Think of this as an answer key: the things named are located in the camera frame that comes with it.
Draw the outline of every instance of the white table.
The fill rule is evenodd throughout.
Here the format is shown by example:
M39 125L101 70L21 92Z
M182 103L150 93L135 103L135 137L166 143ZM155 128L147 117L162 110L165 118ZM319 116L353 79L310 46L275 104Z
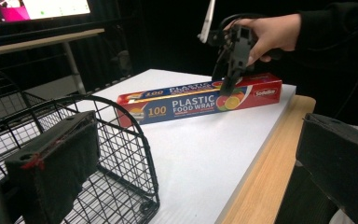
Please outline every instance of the white table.
M210 77L148 70L95 95L209 81ZM151 223L215 223L227 214L296 87L283 85L278 104L142 125L151 146L161 206Z

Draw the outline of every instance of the plastic food wrap box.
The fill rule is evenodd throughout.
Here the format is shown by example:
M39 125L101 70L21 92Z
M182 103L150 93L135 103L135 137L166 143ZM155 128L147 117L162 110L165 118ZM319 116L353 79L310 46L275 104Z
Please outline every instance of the plastic food wrap box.
M282 81L270 73L241 77L230 96L219 94L223 81L209 81L119 95L140 124L184 119L279 103ZM131 125L122 116L121 125Z

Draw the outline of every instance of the wire basket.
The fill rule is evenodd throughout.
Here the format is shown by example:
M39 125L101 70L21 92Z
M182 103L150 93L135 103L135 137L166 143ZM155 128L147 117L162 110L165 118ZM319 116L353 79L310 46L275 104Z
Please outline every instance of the wire basket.
M139 124L120 105L96 96L51 100L0 119L0 181L4 160L56 123L94 110L98 120L98 171L83 184L64 223L147 223L159 208L158 181ZM132 121L122 127L120 116ZM22 217L16 223L22 223Z

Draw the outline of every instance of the monitor screen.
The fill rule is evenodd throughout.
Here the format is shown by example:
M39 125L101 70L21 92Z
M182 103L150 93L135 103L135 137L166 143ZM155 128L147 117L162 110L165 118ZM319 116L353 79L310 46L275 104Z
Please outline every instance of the monitor screen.
M88 13L87 0L0 0L1 21L30 21Z

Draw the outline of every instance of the orange fruit graphic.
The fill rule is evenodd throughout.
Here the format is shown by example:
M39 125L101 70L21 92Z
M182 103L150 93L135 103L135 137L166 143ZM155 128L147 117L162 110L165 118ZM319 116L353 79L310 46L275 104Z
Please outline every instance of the orange fruit graphic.
M242 102L243 98L245 98L245 94L241 91L233 93L231 96L238 97L238 99L240 99L240 102Z
M130 112L131 113L142 113L142 112L144 112L141 108L132 108L131 110L130 110Z
M223 81L216 81L214 83L212 83L212 85L216 88L220 88L222 87Z
M228 96L219 96L219 98L217 98L216 100L216 105L217 105L217 108L220 110L220 111L225 111L227 110L226 107L225 107L225 103L226 103L226 100L228 99Z
M139 99L139 98L141 98L141 93L134 93L134 94L128 95L126 98L127 98L127 100Z
M237 106L240 104L241 100L240 98L236 97L236 96L230 96L228 97L228 99L225 102L225 107L227 109L235 109L237 108Z

